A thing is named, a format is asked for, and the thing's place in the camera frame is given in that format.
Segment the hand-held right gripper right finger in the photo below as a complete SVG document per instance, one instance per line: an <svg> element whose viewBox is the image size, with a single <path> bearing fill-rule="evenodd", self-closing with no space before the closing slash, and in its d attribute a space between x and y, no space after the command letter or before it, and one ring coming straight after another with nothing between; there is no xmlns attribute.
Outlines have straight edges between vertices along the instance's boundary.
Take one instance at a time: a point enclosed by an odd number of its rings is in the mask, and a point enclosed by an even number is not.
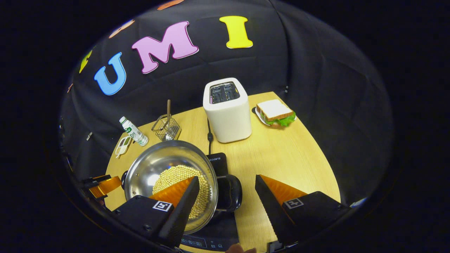
<svg viewBox="0 0 450 253"><path fill-rule="evenodd" d="M351 210L321 191L307 194L262 174L256 175L255 190L278 241L284 245L316 236Z"/></svg>

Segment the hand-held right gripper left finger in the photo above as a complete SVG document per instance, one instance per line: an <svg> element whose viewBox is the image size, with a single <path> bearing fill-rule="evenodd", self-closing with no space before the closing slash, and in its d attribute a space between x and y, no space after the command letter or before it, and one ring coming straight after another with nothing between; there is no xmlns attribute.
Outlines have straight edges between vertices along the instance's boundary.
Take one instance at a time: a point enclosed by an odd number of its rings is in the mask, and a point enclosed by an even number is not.
<svg viewBox="0 0 450 253"><path fill-rule="evenodd" d="M199 179L193 176L172 188L179 192L174 203L137 195L112 211L112 216L138 237L168 248L179 247L200 190Z"/></svg>

